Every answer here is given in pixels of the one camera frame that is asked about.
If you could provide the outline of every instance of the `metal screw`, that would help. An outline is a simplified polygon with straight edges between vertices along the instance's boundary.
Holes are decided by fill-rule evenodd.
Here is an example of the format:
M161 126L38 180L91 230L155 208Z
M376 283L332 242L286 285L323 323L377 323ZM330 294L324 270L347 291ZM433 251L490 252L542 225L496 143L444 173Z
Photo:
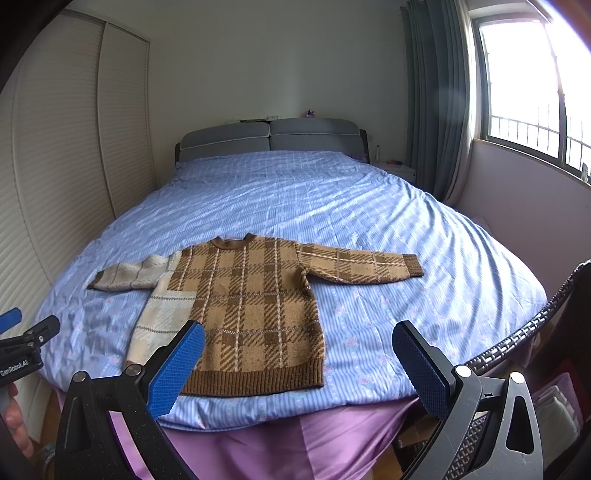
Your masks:
M130 365L125 369L125 373L128 374L130 377L136 377L142 371L142 366L140 364L133 364Z
M74 376L72 377L72 380L76 383L80 383L85 379L86 379L86 372L82 372L82 371L76 372L74 374Z
M524 383L525 377L521 375L519 372L511 372L511 379L515 383Z
M456 373L460 375L460 377L468 378L472 375L472 370L470 370L466 365L458 365L456 367Z

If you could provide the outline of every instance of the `nightstand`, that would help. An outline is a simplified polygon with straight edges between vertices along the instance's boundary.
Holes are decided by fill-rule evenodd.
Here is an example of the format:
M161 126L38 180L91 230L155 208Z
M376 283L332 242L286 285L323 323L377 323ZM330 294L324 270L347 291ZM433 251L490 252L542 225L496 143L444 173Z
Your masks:
M414 185L417 181L417 171L414 168L407 167L406 165L392 165L385 162L372 163L374 167L381 168L382 170L396 175L403 180L406 180L410 184Z

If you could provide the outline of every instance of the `sweater sleeve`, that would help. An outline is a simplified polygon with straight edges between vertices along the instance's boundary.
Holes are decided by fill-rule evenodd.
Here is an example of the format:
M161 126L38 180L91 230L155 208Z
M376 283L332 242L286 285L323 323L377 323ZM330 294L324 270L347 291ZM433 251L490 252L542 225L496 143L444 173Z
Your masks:
M298 259L305 273L335 283L393 283L423 276L416 255L303 244Z
M168 257L149 255L143 262L118 263L101 270L88 288L103 291L153 290L166 272Z

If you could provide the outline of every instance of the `wicker chair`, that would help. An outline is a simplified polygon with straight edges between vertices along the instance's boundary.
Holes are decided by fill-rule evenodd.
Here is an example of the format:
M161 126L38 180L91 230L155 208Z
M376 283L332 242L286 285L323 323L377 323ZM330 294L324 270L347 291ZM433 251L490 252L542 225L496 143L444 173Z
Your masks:
M566 304L552 335L536 354L524 374L529 385L543 381L564 359L570 358L583 387L591 398L591 260L580 264L544 308L522 328L495 346L468 360L465 364L477 375L484 375L502 362L512 358ZM426 414L420 403L409 412L402 432ZM472 421L446 480L461 478L469 468L484 431L486 416ZM587 422L578 441L556 459L545 471L544 479L561 480L584 478L582 472L591 468L591 422ZM392 444L403 470L418 455L426 442L402 447L399 439Z

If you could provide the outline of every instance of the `blue striped bedding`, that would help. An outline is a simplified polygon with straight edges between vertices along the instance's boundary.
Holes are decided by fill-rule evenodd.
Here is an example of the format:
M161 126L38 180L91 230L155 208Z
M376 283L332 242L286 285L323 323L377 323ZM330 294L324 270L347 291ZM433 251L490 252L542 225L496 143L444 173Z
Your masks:
M84 369L118 375L149 292L85 286L98 270L169 255L216 236L247 232L334 247L417 254L425 276L339 286L310 278L326 339L325 385L265 397L179 397L161 424L223 430L413 392L391 346L411 320L452 362L522 326L543 306L532 272L482 228L398 177L333 152L267 151L180 164L161 190L114 221L73 261L37 319L61 333L43 350L42 374L67 389Z

